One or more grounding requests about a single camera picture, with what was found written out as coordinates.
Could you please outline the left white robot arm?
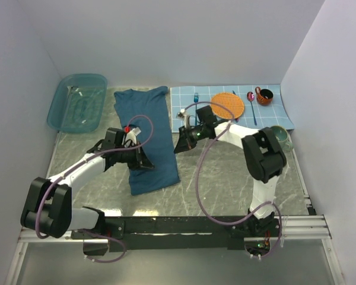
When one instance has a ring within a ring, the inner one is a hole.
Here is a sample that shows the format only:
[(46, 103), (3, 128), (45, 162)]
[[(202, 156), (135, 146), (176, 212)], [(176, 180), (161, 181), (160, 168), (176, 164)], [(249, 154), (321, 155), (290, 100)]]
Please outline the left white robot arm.
[(75, 164), (49, 178), (35, 178), (28, 190), (20, 224), (33, 229), (40, 238), (59, 238), (70, 230), (85, 230), (97, 239), (106, 232), (103, 211), (92, 207), (74, 208), (73, 197), (90, 180), (117, 163), (131, 170), (153, 169), (138, 140), (140, 129), (109, 128), (103, 139)]

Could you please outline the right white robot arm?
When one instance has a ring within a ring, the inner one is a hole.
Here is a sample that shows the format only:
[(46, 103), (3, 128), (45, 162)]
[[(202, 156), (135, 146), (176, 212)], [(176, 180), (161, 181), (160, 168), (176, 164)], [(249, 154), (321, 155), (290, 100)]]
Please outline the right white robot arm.
[[(190, 125), (187, 109), (182, 109), (177, 117), (183, 121), (179, 128), (179, 140), (174, 149), (176, 154), (192, 150), (203, 139), (212, 141), (201, 154), (195, 171), (196, 199), (204, 215), (216, 224), (236, 226), (248, 221), (248, 230), (253, 236), (262, 236), (269, 228), (268, 219), (279, 212), (274, 203), (278, 179), (287, 165), (286, 156), (272, 128), (251, 129), (234, 124), (231, 119), (218, 120), (210, 106), (196, 111), (200, 124)], [(234, 222), (217, 220), (205, 210), (199, 196), (199, 174), (207, 152), (215, 142), (229, 143), (243, 150), (246, 166), (253, 178), (253, 196), (247, 216)]]

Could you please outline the blue t shirt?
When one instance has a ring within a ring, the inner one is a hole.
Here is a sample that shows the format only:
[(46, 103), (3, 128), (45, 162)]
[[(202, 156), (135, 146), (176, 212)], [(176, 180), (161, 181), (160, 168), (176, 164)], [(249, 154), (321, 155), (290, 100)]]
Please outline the blue t shirt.
[(141, 130), (137, 138), (141, 143), (146, 143), (142, 149), (154, 165), (153, 170), (129, 172), (129, 185), (133, 196), (180, 182), (169, 124), (167, 93), (166, 86), (148, 91), (128, 89), (114, 93), (114, 108), (121, 125), (138, 127)]

